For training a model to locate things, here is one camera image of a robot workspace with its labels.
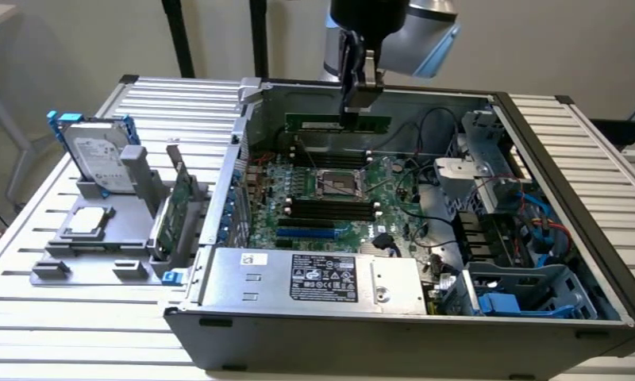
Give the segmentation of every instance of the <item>warning label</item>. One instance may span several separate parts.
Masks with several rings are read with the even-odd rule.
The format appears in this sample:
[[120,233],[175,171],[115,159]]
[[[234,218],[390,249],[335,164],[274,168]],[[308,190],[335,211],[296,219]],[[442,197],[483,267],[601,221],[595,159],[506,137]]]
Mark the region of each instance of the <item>warning label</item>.
[[290,296],[303,301],[358,303],[355,257],[292,255]]

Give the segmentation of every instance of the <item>sticker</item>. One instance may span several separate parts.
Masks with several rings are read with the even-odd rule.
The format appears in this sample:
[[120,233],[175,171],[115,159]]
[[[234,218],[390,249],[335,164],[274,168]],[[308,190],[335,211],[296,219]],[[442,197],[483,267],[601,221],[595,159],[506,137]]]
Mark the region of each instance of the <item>sticker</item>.
[[264,252],[246,252],[240,257],[240,264],[266,266],[268,264],[268,254]]
[[295,254],[290,283],[294,300],[358,303],[356,258]]
[[83,166],[95,182],[109,192],[135,192],[131,185],[129,172],[120,161],[120,153],[115,144],[104,139],[79,137],[75,139]]

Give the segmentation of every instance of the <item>white table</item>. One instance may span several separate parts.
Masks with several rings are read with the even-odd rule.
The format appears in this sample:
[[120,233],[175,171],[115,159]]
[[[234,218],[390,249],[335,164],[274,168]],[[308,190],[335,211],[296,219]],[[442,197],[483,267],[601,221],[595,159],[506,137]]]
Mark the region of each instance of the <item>white table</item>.
[[[0,4],[0,24],[4,23],[13,15],[17,14],[17,7],[11,5]],[[31,141],[23,130],[19,128],[16,121],[9,115],[8,109],[0,100],[0,126],[4,128],[5,132],[12,139],[12,142],[19,149],[19,158],[16,164],[13,165],[12,177],[9,179],[8,189],[5,191],[5,196],[8,201],[16,206],[19,204],[17,191],[21,186],[21,182],[28,174],[31,167],[33,166],[35,160],[37,159],[40,153],[48,147],[49,143],[53,142],[53,136],[48,135],[37,140]]]
[[[97,116],[135,116],[149,164],[168,170],[163,179],[169,175],[173,179],[175,173],[164,148],[179,141],[188,171],[215,183],[218,153],[204,152],[202,146],[219,133],[207,131],[203,120],[214,114],[223,119],[235,115],[239,85],[141,77],[132,88],[113,92]],[[222,126],[218,129],[222,136],[230,133]],[[67,155],[0,240],[0,380],[372,379],[198,369],[161,317],[164,305],[183,298],[180,288],[33,287],[31,267],[75,203],[77,176]],[[589,360],[555,381],[635,381],[635,355]]]

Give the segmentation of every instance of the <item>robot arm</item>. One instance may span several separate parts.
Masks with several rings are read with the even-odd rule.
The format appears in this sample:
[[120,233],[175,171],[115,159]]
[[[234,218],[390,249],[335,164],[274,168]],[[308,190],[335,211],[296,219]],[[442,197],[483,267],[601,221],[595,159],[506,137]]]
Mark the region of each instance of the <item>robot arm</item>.
[[332,0],[326,74],[342,83],[340,123],[383,91],[382,70],[432,78],[459,34],[451,0]]

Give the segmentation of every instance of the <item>black pole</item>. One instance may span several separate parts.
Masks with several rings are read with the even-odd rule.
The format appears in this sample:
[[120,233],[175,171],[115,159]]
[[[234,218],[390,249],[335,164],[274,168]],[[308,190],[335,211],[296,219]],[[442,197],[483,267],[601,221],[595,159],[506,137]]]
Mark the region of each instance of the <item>black pole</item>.
[[172,32],[173,50],[179,61],[179,71],[183,78],[195,78],[192,66],[191,47],[188,46],[187,26],[183,22],[181,0],[161,0]]
[[252,16],[254,73],[268,78],[268,36],[266,33],[267,0],[250,0]]

